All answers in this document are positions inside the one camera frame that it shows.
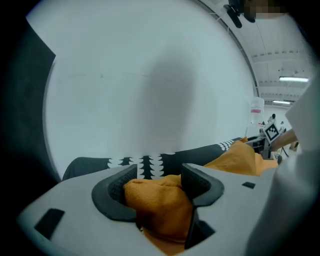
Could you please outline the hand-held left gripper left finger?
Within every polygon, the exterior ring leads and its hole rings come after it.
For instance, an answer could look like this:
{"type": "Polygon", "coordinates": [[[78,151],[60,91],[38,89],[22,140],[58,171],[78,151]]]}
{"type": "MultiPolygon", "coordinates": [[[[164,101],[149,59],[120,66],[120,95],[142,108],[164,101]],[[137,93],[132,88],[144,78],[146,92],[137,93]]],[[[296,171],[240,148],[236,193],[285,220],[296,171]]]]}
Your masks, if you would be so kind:
{"type": "Polygon", "coordinates": [[[51,256],[161,256],[134,222],[114,221],[100,213],[92,189],[126,169],[120,166],[58,183],[29,204],[16,221],[26,236],[51,256]],[[50,209],[64,212],[50,239],[35,226],[50,209]]]}

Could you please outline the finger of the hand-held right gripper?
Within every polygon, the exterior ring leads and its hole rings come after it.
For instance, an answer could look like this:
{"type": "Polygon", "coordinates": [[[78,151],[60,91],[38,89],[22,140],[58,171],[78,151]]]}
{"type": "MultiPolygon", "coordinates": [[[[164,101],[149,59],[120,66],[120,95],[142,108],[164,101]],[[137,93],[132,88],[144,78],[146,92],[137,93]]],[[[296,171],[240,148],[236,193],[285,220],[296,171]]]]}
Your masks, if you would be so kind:
{"type": "Polygon", "coordinates": [[[251,140],[248,140],[246,144],[250,146],[264,146],[265,145],[265,138],[257,137],[251,140]]]}

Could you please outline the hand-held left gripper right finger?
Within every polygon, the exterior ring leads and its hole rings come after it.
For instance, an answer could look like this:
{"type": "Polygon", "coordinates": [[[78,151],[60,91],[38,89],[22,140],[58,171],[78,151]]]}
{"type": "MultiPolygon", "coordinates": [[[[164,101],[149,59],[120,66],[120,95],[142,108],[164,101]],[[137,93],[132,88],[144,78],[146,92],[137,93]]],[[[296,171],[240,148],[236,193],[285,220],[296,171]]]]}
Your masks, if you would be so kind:
{"type": "Polygon", "coordinates": [[[181,183],[193,206],[182,255],[244,256],[275,172],[250,176],[182,164],[181,183]]]}

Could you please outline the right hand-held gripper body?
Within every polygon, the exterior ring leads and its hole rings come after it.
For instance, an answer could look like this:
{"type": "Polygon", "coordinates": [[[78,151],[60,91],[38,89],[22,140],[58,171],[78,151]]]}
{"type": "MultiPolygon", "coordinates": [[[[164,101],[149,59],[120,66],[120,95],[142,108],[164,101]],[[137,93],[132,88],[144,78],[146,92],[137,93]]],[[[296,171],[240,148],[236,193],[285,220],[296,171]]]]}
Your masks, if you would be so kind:
{"type": "Polygon", "coordinates": [[[262,129],[260,137],[263,142],[262,150],[260,152],[263,159],[271,159],[271,144],[274,142],[280,133],[274,122],[269,123],[262,129]]]}

